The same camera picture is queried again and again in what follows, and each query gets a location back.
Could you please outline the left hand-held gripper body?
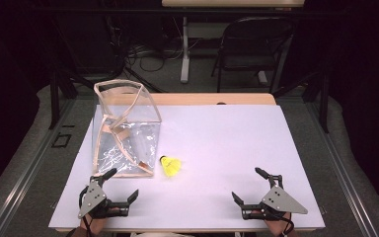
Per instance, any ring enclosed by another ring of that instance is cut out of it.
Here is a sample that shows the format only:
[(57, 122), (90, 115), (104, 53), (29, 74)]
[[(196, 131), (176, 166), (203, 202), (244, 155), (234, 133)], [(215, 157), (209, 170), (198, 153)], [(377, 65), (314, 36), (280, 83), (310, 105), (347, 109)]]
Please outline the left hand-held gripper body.
[(103, 186), (99, 185), (99, 178), (92, 177), (89, 185), (81, 192), (78, 217), (83, 218), (87, 214), (92, 218), (128, 216), (129, 204), (108, 199)]

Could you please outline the person's right hand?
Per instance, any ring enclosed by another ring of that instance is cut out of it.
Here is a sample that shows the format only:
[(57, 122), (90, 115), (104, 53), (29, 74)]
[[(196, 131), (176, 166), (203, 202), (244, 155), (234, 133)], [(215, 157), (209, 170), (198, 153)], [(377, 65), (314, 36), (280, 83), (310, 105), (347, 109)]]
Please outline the person's right hand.
[(280, 234), (282, 231), (289, 232), (291, 230), (294, 230), (290, 212), (286, 212), (283, 215), (283, 220), (266, 220), (265, 224), (274, 237), (276, 237), (276, 235)]

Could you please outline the black tripod leg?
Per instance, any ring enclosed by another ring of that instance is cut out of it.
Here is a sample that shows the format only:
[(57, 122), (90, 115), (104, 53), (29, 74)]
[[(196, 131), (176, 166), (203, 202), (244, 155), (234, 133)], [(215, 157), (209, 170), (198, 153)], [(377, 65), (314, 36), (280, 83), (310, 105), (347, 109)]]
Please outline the black tripod leg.
[(144, 85), (147, 89), (150, 89), (153, 92), (156, 93), (166, 93), (167, 91), (155, 86), (154, 84), (150, 83), (146, 79), (144, 79), (142, 76), (140, 76), (137, 72), (132, 70), (129, 67), (124, 67), (124, 70), (127, 71), (131, 76), (137, 79), (142, 85)]

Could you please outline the grey metal floor rail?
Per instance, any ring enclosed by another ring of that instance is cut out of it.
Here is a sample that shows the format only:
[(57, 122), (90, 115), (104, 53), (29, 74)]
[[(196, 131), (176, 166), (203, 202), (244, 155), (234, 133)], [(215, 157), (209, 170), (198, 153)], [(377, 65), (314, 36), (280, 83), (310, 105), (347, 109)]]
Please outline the grey metal floor rail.
[(323, 139), (327, 150), (329, 151), (329, 158), (336, 177), (340, 183), (342, 192), (346, 198), (349, 208), (355, 218), (355, 221), (360, 229), (363, 237), (379, 237), (369, 215), (364, 207), (362, 199), (352, 184), (351, 178), (346, 171), (346, 168), (341, 160), (341, 157), (335, 147), (331, 136), (324, 131), (320, 124), (319, 112), (317, 107), (312, 103), (306, 103), (306, 108), (311, 116), (313, 123), (317, 127), (321, 138)]
[(42, 138), (38, 139), (37, 149), (31, 155), (31, 159), (25, 164), (23, 171), (19, 172), (18, 179), (11, 191), (6, 195), (5, 201), (0, 208), (0, 235), (2, 235), (13, 216), (17, 212), (20, 204), (25, 198), (33, 183), (41, 164), (44, 161), (44, 154), (50, 143), (58, 137), (57, 131), (62, 128), (62, 123), (74, 106), (74, 100), (66, 100), (60, 109), (59, 120), (52, 129), (46, 129)]

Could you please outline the person's left hand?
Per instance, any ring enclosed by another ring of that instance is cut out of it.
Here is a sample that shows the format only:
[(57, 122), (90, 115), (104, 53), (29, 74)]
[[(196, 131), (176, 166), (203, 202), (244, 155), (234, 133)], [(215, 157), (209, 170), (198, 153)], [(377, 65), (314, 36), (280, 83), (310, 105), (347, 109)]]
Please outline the person's left hand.
[(92, 233), (94, 236), (98, 236), (106, 226), (106, 218), (92, 218), (84, 217), (81, 220), (80, 226), (85, 230), (86, 234)]

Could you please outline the light wooden table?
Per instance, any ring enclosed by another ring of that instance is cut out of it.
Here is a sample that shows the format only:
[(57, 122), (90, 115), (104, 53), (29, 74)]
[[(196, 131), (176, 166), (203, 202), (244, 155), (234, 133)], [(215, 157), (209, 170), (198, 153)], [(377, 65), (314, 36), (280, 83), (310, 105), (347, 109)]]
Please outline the light wooden table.
[(155, 93), (156, 105), (275, 105), (273, 95), (268, 93)]

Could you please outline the black folding chair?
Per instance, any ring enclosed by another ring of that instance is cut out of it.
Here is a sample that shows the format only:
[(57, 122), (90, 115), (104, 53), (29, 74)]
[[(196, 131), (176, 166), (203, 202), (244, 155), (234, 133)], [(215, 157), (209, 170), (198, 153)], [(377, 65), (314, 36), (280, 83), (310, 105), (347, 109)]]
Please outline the black folding chair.
[(293, 36), (295, 24), (287, 18), (247, 17), (229, 24), (221, 37), (211, 72), (218, 70), (217, 92), (221, 91), (222, 72), (259, 74), (271, 71), (268, 85), (271, 92), (284, 45)]

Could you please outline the white-legged background desk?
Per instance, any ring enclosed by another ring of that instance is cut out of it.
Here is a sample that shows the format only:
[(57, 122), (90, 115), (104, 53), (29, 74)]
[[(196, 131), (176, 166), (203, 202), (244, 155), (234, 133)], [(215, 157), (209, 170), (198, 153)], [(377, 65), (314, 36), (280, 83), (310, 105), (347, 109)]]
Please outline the white-legged background desk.
[[(194, 8), (212, 8), (213, 10), (227, 10), (230, 8), (302, 8), (305, 0), (162, 0), (162, 6), (178, 10)], [(194, 23), (183, 17), (183, 62), (181, 82), (187, 83), (190, 78), (190, 39), (219, 39), (227, 26), (226, 23)]]

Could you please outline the clear plastic bag beige trim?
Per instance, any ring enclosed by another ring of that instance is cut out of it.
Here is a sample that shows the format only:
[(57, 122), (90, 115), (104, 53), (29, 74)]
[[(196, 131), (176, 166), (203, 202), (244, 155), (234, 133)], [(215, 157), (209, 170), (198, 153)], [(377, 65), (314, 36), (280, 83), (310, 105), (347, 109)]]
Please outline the clear plastic bag beige trim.
[(94, 85), (98, 98), (92, 124), (93, 171), (116, 169), (118, 177), (151, 177), (161, 115), (140, 83), (113, 79)]

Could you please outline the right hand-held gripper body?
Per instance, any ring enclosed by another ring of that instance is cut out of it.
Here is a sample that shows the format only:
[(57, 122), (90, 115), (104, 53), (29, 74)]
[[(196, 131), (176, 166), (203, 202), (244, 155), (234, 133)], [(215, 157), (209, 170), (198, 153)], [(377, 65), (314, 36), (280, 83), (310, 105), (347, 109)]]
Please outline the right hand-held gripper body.
[(283, 188), (281, 175), (262, 174), (262, 177), (268, 180), (270, 190), (258, 204), (245, 204), (241, 201), (243, 219), (284, 220), (287, 212), (308, 213), (307, 208)]

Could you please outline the white board sheet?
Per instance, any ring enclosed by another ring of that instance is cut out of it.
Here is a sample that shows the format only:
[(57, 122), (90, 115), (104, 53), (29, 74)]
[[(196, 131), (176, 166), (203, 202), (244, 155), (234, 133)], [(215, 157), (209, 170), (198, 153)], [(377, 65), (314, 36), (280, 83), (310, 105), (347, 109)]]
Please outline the white board sheet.
[(268, 182), (262, 168), (283, 178), (284, 189), (306, 213), (293, 217), (299, 230), (324, 227), (285, 116), (279, 106), (162, 106), (157, 154), (182, 161), (181, 171), (165, 176), (157, 167), (145, 178), (111, 178), (104, 190), (113, 201), (133, 192), (137, 200), (127, 217), (106, 225), (118, 232), (225, 232), (264, 229), (259, 220), (245, 220), (233, 201), (258, 203)]

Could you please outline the yellow shuttlecock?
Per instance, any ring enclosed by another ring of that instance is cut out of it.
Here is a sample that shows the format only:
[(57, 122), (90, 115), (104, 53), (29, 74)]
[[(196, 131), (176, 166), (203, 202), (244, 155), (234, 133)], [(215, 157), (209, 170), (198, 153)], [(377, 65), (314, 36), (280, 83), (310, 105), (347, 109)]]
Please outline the yellow shuttlecock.
[(177, 175), (182, 167), (182, 162), (177, 158), (162, 156), (160, 158), (160, 162), (165, 174), (168, 177), (173, 177)]

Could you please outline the black metal stand post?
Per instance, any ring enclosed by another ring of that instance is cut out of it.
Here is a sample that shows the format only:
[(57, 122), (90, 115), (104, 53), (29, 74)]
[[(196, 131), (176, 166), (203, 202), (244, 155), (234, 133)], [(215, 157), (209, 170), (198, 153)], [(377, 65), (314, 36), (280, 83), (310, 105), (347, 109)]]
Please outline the black metal stand post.
[(320, 116), (319, 122), (325, 133), (328, 133), (328, 100), (329, 100), (329, 77), (327, 74), (322, 76), (322, 87), (321, 87), (321, 102), (320, 102)]
[(51, 122), (50, 129), (54, 129), (59, 121), (59, 95), (57, 74), (53, 73), (50, 79)]

